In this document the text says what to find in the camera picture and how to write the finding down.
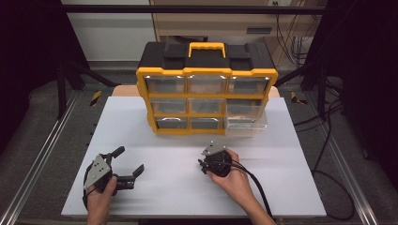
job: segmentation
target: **yellow handle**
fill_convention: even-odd
[[[188,57],[191,57],[192,50],[221,50],[222,56],[225,58],[225,47],[220,42],[191,42]]]

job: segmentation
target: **finger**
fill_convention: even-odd
[[[235,153],[234,151],[232,151],[231,149],[227,149],[225,150],[227,153],[229,153],[229,155],[231,156],[231,158],[237,162],[239,162],[239,156],[237,155],[237,153]]]
[[[112,179],[109,180],[102,194],[111,197],[112,194],[114,193],[114,190],[116,189],[116,185],[117,185],[117,178],[113,176]]]
[[[89,193],[89,192],[91,192],[93,189],[95,189],[96,187],[94,186],[94,185],[92,185],[92,186],[90,186],[90,187],[88,187],[86,190],[85,190],[85,192],[87,192],[87,193]]]
[[[220,181],[221,178],[220,178],[218,175],[216,175],[216,173],[210,172],[210,171],[206,171],[206,174],[208,175],[208,177],[210,177],[210,179],[211,179],[214,183],[216,183],[216,184],[219,183],[219,181]]]

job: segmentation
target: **clear plastic drawer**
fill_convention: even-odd
[[[187,128],[186,117],[156,117],[158,128]]]
[[[181,76],[145,76],[150,93],[185,93],[185,78]]]
[[[219,129],[221,118],[191,118],[192,129]]]
[[[153,113],[185,113],[185,98],[151,98]]]
[[[222,98],[189,98],[191,113],[222,113]]]
[[[259,100],[229,99],[224,128],[230,136],[251,137],[267,127],[265,106]]]
[[[226,78],[223,76],[191,75],[188,78],[188,92],[194,94],[224,93]]]
[[[268,80],[268,77],[232,77],[229,81],[228,93],[263,94]]]

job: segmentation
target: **metal frame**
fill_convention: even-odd
[[[340,8],[330,8],[330,7],[236,7],[236,6],[120,6],[120,5],[64,5],[60,6],[42,6],[47,10],[59,10],[60,13],[217,13],[217,14],[296,14],[296,15],[325,15],[325,14],[334,14],[341,13],[344,10]],[[283,78],[280,81],[277,81],[275,86],[278,86],[288,80],[298,76],[300,73],[312,68],[314,63],[306,62],[306,64],[287,77]],[[62,66],[58,70],[58,82],[61,86],[59,90],[61,93],[65,92],[62,88],[65,85],[64,76],[62,74]],[[25,201],[27,200],[33,186],[35,185],[40,172],[51,154],[54,145],[60,132],[62,131],[63,126],[67,122],[70,112],[73,109],[76,98],[78,97],[78,93],[71,100],[70,105],[67,108],[60,108],[60,111],[66,111],[65,114],[54,125],[53,131],[49,135],[46,143],[43,145],[34,165],[29,171],[28,175],[23,181],[20,189],[9,205],[7,211],[2,215],[0,223],[11,225],[14,224],[18,215],[20,214]],[[350,171],[343,155],[341,154],[337,143],[334,139],[331,139],[330,143],[332,149],[332,155],[334,160],[336,161],[338,168],[341,172],[341,175],[347,185],[349,191],[353,195],[355,200],[357,211],[362,219],[363,224],[377,224],[377,220],[375,215],[367,202],[365,196],[363,195],[360,186],[358,185],[355,176]]]

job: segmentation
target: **gray carpet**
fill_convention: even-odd
[[[133,71],[129,74],[116,73],[116,75],[116,82],[135,82]],[[285,98],[288,110],[291,113],[292,121],[297,123],[314,116],[309,104],[292,102],[292,90],[295,91],[297,99],[309,100],[299,89],[292,87],[294,85],[279,88],[280,94]],[[97,90],[102,91],[99,101],[95,106],[90,106],[91,99]],[[20,222],[31,219],[74,222],[76,224],[83,222],[81,219],[62,217],[60,213],[82,163],[92,133],[95,132],[95,125],[100,119],[106,98],[111,94],[112,88],[94,82],[89,83],[80,93],[77,105],[20,213]],[[328,102],[332,102],[336,98],[328,92]],[[54,125],[56,115],[56,83],[50,82],[32,92],[29,111],[8,148],[0,157],[0,170],[2,171],[0,173],[2,185],[2,188],[0,188],[0,210],[2,214],[35,161],[41,146]],[[398,193],[396,189],[391,185],[377,162],[363,157],[361,146],[344,117],[344,111],[335,112],[331,117],[331,122],[332,134],[360,183],[360,187],[374,210],[377,220],[380,224],[398,224]],[[313,121],[308,125],[297,126],[297,130],[310,128],[316,123],[317,121]],[[313,168],[324,142],[320,127],[298,132],[298,138],[308,165]],[[318,169],[342,182],[328,149],[325,151]],[[350,203],[342,189],[320,174],[316,174],[314,180],[327,212],[337,217],[348,216]],[[111,217],[111,221],[128,222],[131,220]],[[320,217],[314,219],[285,219],[284,222],[281,222],[281,224],[283,223],[361,224],[361,220],[358,214],[355,214],[348,221]]]

